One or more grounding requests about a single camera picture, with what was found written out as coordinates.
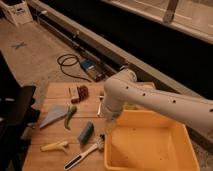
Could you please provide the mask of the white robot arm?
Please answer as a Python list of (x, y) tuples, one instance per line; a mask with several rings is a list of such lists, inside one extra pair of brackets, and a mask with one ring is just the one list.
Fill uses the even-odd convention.
[(101, 112), (108, 121), (117, 119), (125, 102), (141, 105), (179, 121), (204, 136), (213, 135), (213, 100), (144, 88), (130, 69), (109, 77), (104, 83)]

